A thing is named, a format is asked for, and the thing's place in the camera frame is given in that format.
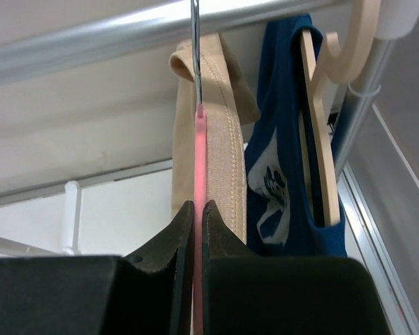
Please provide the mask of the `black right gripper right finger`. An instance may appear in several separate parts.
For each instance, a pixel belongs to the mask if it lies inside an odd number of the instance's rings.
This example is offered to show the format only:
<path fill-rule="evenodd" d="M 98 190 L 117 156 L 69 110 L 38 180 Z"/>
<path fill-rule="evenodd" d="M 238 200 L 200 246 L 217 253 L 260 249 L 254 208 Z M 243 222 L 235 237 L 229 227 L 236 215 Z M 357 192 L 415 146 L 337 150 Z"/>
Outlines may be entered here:
<path fill-rule="evenodd" d="M 369 272 L 356 260 L 262 257 L 203 211 L 205 334 L 389 334 Z"/>

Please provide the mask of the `pink wire hanger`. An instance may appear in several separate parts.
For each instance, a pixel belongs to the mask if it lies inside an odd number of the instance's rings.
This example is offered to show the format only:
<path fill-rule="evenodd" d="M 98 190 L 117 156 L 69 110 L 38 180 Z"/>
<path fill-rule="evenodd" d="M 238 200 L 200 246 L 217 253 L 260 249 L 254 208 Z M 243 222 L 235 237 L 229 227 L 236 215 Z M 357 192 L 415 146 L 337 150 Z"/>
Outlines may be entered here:
<path fill-rule="evenodd" d="M 207 118 L 203 107 L 202 75 L 200 69 L 200 13 L 199 2 L 191 2 L 192 57 L 196 86 L 194 205 L 193 220 L 193 333 L 203 333 L 203 209 L 207 197 Z"/>

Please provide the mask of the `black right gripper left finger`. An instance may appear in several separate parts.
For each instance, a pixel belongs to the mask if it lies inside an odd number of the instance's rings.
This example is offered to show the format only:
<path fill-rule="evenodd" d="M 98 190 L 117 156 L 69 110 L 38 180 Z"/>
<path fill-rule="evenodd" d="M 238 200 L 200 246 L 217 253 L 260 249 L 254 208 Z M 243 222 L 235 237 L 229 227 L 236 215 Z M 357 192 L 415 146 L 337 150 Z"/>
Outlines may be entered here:
<path fill-rule="evenodd" d="M 189 334 L 193 217 L 124 257 L 0 258 L 0 334 Z"/>

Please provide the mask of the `beige t shirt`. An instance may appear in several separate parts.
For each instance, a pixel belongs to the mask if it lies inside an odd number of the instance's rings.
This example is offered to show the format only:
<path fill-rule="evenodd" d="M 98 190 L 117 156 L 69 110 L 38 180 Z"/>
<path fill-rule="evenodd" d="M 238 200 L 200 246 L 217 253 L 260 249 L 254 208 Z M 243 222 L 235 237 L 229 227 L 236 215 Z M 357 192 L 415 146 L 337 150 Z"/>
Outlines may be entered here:
<path fill-rule="evenodd" d="M 171 212 L 193 199 L 194 84 L 191 41 L 184 40 L 171 54 L 171 71 L 179 79 L 172 136 Z M 247 178 L 242 126 L 259 116 L 256 101 L 223 36 L 200 39 L 203 107 L 207 115 L 207 199 L 214 200 L 223 222 L 247 240 Z"/>

